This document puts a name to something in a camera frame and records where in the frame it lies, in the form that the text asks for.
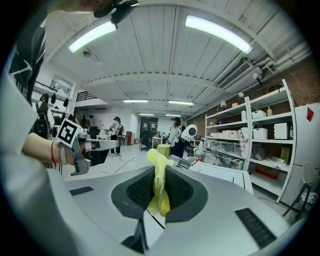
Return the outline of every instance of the yellow cloth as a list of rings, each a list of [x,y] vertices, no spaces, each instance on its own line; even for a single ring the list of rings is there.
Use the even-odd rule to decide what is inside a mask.
[[[168,194],[165,190],[166,166],[173,166],[174,161],[168,160],[155,149],[150,149],[147,154],[148,160],[155,166],[155,178],[153,181],[154,197],[151,200],[148,211],[151,215],[160,212],[161,216],[165,217],[170,211],[170,203]]]
[[[166,158],[169,158],[171,155],[171,145],[160,144],[156,150]]]

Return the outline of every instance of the yellow rubber glove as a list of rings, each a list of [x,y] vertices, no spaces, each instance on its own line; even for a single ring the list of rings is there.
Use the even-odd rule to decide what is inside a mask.
[[[166,166],[173,166],[174,161],[168,160],[164,155],[160,154],[156,149],[150,149],[147,154],[148,160],[155,166],[155,178],[153,181],[154,197],[151,200],[148,211],[151,215],[160,212],[165,217],[170,211],[170,202],[168,194],[165,190]]]

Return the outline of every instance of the red sticker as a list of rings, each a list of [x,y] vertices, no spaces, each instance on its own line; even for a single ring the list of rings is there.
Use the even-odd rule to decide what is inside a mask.
[[[314,113],[310,108],[308,108],[306,113],[306,119],[308,119],[309,122],[311,122],[312,118],[314,117]]]

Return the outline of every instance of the white robot head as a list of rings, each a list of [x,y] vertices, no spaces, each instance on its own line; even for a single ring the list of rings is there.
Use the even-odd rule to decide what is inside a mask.
[[[191,141],[197,134],[198,128],[194,124],[190,124],[185,128],[181,134],[181,139],[186,140],[187,142]]]

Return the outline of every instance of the brick wall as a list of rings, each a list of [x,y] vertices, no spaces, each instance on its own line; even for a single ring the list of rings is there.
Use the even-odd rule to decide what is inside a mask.
[[[264,81],[262,85],[245,91],[245,97],[249,96],[250,100],[263,96],[269,93],[269,89],[272,86],[282,85],[282,79],[285,79],[296,107],[305,104],[312,104],[320,102],[320,69],[317,67],[312,57],[308,57],[296,65],[282,71],[281,73],[271,77]],[[240,101],[239,97],[232,98],[227,101],[227,108],[231,108],[231,102]],[[290,111],[288,102],[279,103],[272,106],[272,112],[274,115],[285,113]],[[198,133],[201,136],[205,136],[205,116],[213,115],[217,112],[217,108],[208,110],[207,112],[200,114],[187,121],[187,124],[194,124],[198,127]]]

